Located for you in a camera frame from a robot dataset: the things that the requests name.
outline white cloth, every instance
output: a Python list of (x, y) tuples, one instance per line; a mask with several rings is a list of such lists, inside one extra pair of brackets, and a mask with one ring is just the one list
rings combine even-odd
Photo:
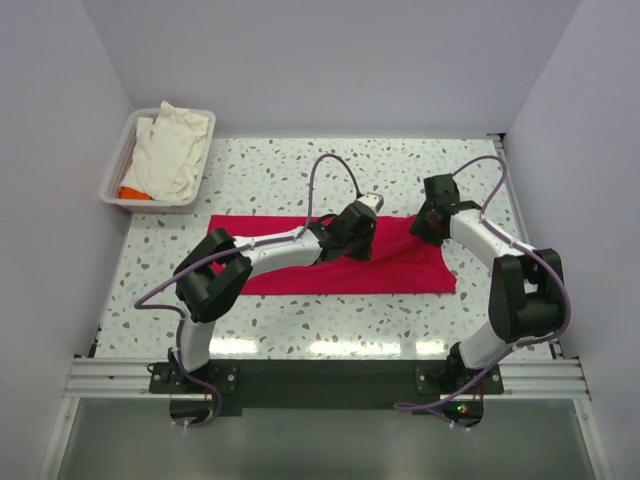
[(120, 186), (154, 200), (186, 200), (193, 194), (209, 118), (162, 102), (155, 122), (140, 117), (131, 167)]

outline white speckled tabletop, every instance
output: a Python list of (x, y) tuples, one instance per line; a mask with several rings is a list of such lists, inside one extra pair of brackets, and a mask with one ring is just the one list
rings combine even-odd
[[(424, 201), (422, 179), (495, 154), (491, 140), (214, 139), (194, 213), (134, 214), (102, 317), (96, 357), (163, 358), (174, 343), (176, 315), (133, 309), (143, 293), (171, 276), (206, 234), (212, 214), (305, 215), (308, 174), (322, 152), (348, 159), (363, 191), (384, 195), (382, 214), (408, 216)], [(482, 202), (499, 178), (480, 162), (456, 178)], [(339, 212), (353, 189), (338, 162), (318, 171), (314, 213)], [(517, 235), (506, 187), (489, 216)], [(444, 358), (487, 318), (487, 269), (455, 242), (443, 247), (458, 279), (451, 295), (241, 296), (218, 320), (210, 351), (225, 358)], [(173, 288), (157, 298), (178, 304)], [(515, 359), (551, 358), (547, 345)]]

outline cable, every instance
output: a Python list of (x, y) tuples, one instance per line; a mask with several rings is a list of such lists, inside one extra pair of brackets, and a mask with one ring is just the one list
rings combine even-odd
[(147, 292), (138, 300), (136, 300), (136, 302), (133, 304), (133, 308), (135, 308), (136, 310), (171, 310), (172, 312), (176, 312), (178, 313), (178, 315), (180, 315), (180, 320), (178, 321), (178, 329), (176, 330), (176, 346), (175, 346), (176, 360), (178, 363), (178, 367), (180, 368), (180, 373), (184, 378), (186, 378), (190, 382), (195, 383), (196, 385), (200, 385), (201, 387), (209, 390), (211, 392), (211, 396), (216, 399), (215, 410), (210, 412), (209, 416), (205, 420), (203, 420), (202, 422), (196, 422), (196, 423), (194, 422), (186, 423), (185, 424), (186, 428), (194, 428), (194, 427), (201, 427), (201, 426), (207, 425), (211, 423), (218, 415), (220, 415), (220, 412), (222, 411), (222, 395), (214, 385), (203, 382), (202, 380), (195, 378), (193, 375), (189, 374), (189, 372), (187, 372), (187, 369), (184, 366), (184, 362), (182, 361), (182, 345), (180, 343), (180, 340), (182, 336), (182, 329), (184, 327), (184, 322), (187, 320), (186, 312), (182, 308), (176, 307), (175, 305), (167, 305), (162, 303), (146, 305), (146, 302), (152, 299), (153, 297), (155, 297), (158, 293), (164, 291), (170, 285), (182, 279), (185, 275), (188, 275), (189, 273), (193, 272), (194, 270), (197, 270), (198, 268), (204, 265), (211, 264), (214, 260), (217, 260), (222, 257), (227, 257), (229, 255), (234, 255), (236, 253), (241, 253), (245, 250), (248, 250), (254, 247), (261, 247), (264, 245), (270, 245), (274, 243), (287, 242), (287, 241), (295, 240), (296, 238), (300, 238), (302, 234), (304, 234), (304, 232), (309, 229), (309, 225), (311, 224), (311, 220), (312, 220), (311, 213), (312, 213), (312, 207), (313, 207), (313, 184), (315, 181), (315, 175), (318, 169), (318, 165), (320, 165), (320, 163), (324, 161), (326, 158), (334, 158), (338, 160), (340, 163), (342, 163), (342, 165), (347, 169), (347, 172), (349, 173), (351, 180), (353, 181), (353, 186), (356, 190), (356, 198), (360, 197), (362, 194), (360, 193), (358, 182), (356, 180), (355, 175), (353, 174), (353, 171), (347, 164), (347, 162), (345, 162), (342, 158), (332, 153), (325, 153), (323, 155), (320, 155), (314, 162), (313, 167), (311, 168), (311, 174), (309, 176), (310, 177), (309, 178), (309, 197), (308, 197), (309, 206), (307, 208), (307, 217), (305, 219), (302, 229), (300, 230), (300, 232), (298, 232), (297, 235), (286, 235), (286, 236), (276, 237), (276, 238), (267, 238), (264, 240), (257, 241), (253, 245), (251, 244), (242, 245), (240, 247), (230, 248), (228, 250), (224, 250), (222, 252), (217, 252), (217, 253), (214, 253), (213, 255), (209, 255), (208, 257), (205, 257), (193, 263), (192, 265), (189, 265), (184, 270), (181, 270), (180, 272), (176, 273), (174, 276), (172, 276), (168, 280), (162, 282), (157, 287), (151, 289), (149, 292)]
[(500, 189), (500, 187), (502, 187), (502, 185), (507, 180), (507, 164), (506, 164), (506, 162), (502, 158), (497, 157), (495, 155), (483, 155), (483, 156), (480, 156), (480, 157), (474, 158), (473, 160), (468, 161), (467, 163), (462, 165), (460, 168), (458, 168), (455, 172), (453, 172), (452, 175), (454, 175), (454, 176), (457, 175), (458, 173), (462, 172), (464, 169), (468, 168), (470, 165), (473, 165), (474, 163), (479, 162), (480, 160), (496, 160), (496, 161), (498, 161), (500, 163), (500, 166), (502, 167), (502, 175), (500, 176), (500, 180), (498, 181), (496, 186), (493, 188), (493, 190), (491, 190), (491, 193), (489, 193), (489, 196), (484, 201), (484, 203), (482, 205), (482, 208), (480, 209), (480, 221), (493, 235), (498, 237), (500, 240), (502, 240), (503, 242), (506, 242), (506, 243), (510, 243), (510, 244), (512, 243), (513, 244), (513, 248), (515, 248), (519, 252), (531, 257), (533, 260), (535, 260), (535, 262), (538, 263), (538, 265), (540, 265), (542, 268), (544, 268), (547, 271), (547, 273), (551, 276), (551, 278), (556, 282), (556, 284), (558, 285), (558, 288), (560, 289), (560, 293), (562, 295), (562, 300), (564, 302), (564, 307), (565, 307), (565, 315), (564, 315), (564, 319), (562, 321), (562, 325), (560, 326), (560, 328), (555, 333), (552, 333), (551, 335), (548, 335), (548, 336), (540, 338), (540, 339), (527, 340), (527, 341), (524, 341), (522, 343), (517, 343), (516, 345), (513, 345), (513, 346), (507, 348), (500, 355), (498, 355), (493, 361), (491, 361), (489, 363), (489, 365), (487, 365), (485, 368), (483, 368), (469, 382), (464, 384), (462, 387), (460, 387), (458, 390), (456, 390), (455, 392), (451, 393), (450, 395), (447, 395), (445, 398), (443, 398), (441, 400), (438, 400), (438, 401), (435, 401), (435, 402), (432, 402), (432, 403), (428, 403), (428, 404), (417, 404), (417, 403), (411, 403), (411, 402), (396, 402), (393, 405), (393, 407), (396, 410), (402, 410), (402, 411), (407, 411), (407, 412), (426, 411), (426, 412), (429, 412), (429, 413), (431, 413), (433, 415), (440, 416), (440, 415), (438, 415), (440, 412), (435, 410), (436, 408), (441, 407), (442, 405), (444, 405), (447, 402), (450, 402), (451, 400), (456, 398), (458, 395), (462, 395), (467, 390), (471, 389), (476, 383), (478, 383), (480, 380), (482, 380), (485, 377), (485, 375), (487, 375), (489, 372), (491, 372), (491, 370), (493, 370), (493, 368), (496, 365), (498, 365), (508, 355), (513, 353), (514, 349), (523, 348), (523, 347), (527, 347), (529, 345), (536, 345), (536, 344), (539, 344), (539, 343), (544, 343), (544, 342), (548, 342), (548, 341), (551, 341), (551, 340), (555, 340), (560, 335), (562, 335), (567, 330), (567, 328), (569, 328), (569, 322), (571, 321), (571, 300), (569, 299), (569, 292), (567, 291), (567, 288), (565, 287), (564, 282), (562, 281), (560, 276), (551, 267), (551, 265), (549, 265), (547, 262), (545, 262), (539, 255), (537, 255), (535, 252), (533, 252), (532, 250), (528, 249), (527, 247), (525, 247), (524, 245), (520, 244), (517, 241), (512, 242), (512, 239), (510, 239), (508, 236), (503, 234), (500, 230), (495, 228), (485, 218), (485, 213), (487, 211), (487, 208), (489, 207), (489, 204), (491, 203), (493, 198), (496, 196), (496, 193), (498, 193), (498, 190)]

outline red fabric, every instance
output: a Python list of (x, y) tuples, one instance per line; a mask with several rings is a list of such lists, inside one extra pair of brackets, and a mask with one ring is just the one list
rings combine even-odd
[[(290, 267), (247, 282), (244, 295), (453, 293), (456, 277), (438, 247), (409, 233), (413, 218), (378, 217), (373, 257), (359, 262), (341, 257), (314, 267)], [(304, 217), (213, 215), (209, 230), (256, 237), (286, 232)]]

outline red cloth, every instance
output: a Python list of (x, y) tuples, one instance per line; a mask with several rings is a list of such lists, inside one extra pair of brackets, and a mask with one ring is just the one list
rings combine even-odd
[[(456, 277), (438, 247), (409, 233), (413, 218), (378, 217), (373, 257), (359, 262), (341, 257), (314, 267), (289, 267), (247, 282), (244, 295), (453, 293)], [(213, 215), (209, 230), (256, 237), (292, 230), (304, 217)]]

